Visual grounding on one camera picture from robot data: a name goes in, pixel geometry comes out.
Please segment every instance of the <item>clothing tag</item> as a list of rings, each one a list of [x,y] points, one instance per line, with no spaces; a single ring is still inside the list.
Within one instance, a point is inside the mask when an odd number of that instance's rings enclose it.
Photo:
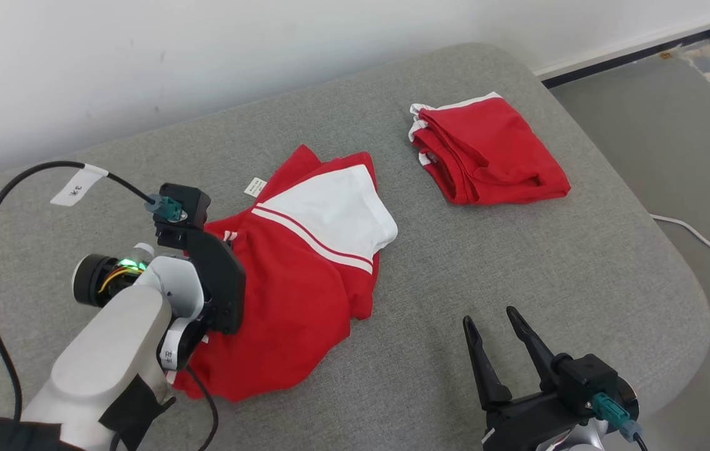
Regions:
[[[66,183],[63,190],[57,193],[57,196],[49,200],[49,203],[70,207],[79,202],[88,189],[94,183],[97,183],[100,178],[106,177],[107,174],[108,172],[102,168],[85,165],[84,168],[77,171],[77,174],[74,174],[74,177]]]
[[[263,188],[266,186],[266,180],[261,180],[257,177],[253,178],[251,182],[249,182],[249,186],[247,186],[246,189],[244,189],[244,194],[249,194],[252,197],[257,197],[258,194],[260,194],[261,191],[263,191]]]

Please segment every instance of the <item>black baseboard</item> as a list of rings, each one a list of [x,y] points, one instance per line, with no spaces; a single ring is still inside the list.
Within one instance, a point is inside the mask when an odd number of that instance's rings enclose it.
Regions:
[[[618,58],[604,61],[603,63],[592,64],[592,66],[588,66],[587,68],[578,69],[577,71],[572,71],[567,74],[559,75],[558,77],[553,77],[552,79],[543,80],[542,83],[547,89],[555,88],[556,86],[564,85],[564,83],[580,80],[583,77],[588,77],[589,75],[594,75],[598,72],[618,68],[623,64],[633,63],[636,60],[641,60],[656,53],[661,53],[662,51],[666,51],[667,49],[675,48],[675,46],[678,45],[687,46],[689,44],[693,44],[708,38],[710,38],[710,29],[708,29],[707,31],[701,31],[696,34],[690,34],[684,38],[679,38],[658,46],[652,46],[651,48],[641,49],[640,51],[635,51],[632,54],[625,54]]]

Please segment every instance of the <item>white wall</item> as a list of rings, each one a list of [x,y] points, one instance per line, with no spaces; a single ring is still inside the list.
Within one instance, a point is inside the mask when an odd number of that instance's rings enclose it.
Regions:
[[[704,28],[708,0],[0,0],[0,169],[453,43],[546,75]]]

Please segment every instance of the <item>white cable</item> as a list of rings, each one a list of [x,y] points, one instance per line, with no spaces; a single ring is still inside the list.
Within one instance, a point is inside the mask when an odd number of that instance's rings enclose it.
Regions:
[[[687,223],[683,222],[683,220],[679,219],[673,219],[672,217],[666,217],[666,216],[659,216],[657,214],[651,214],[650,215],[653,219],[655,220],[663,220],[664,222],[672,222],[673,224],[678,224],[680,226],[686,227],[687,231],[692,232],[694,236],[696,236],[701,242],[704,242],[708,247],[710,247],[710,241],[705,239],[701,233],[698,231],[695,231],[695,228],[693,228],[691,225],[688,225]]]

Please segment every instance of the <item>folded red shirt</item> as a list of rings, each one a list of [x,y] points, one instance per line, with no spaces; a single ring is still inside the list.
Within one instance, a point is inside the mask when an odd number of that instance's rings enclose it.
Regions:
[[[210,332],[191,359],[209,392],[237,402],[293,387],[349,336],[351,317],[372,315],[378,251],[397,236],[375,186],[366,152],[323,163],[300,146],[252,207],[206,225],[247,272],[237,334]],[[185,371],[174,386],[202,397]]]
[[[524,204],[570,190],[558,162],[496,92],[439,108],[414,103],[410,112],[419,162],[452,203]]]

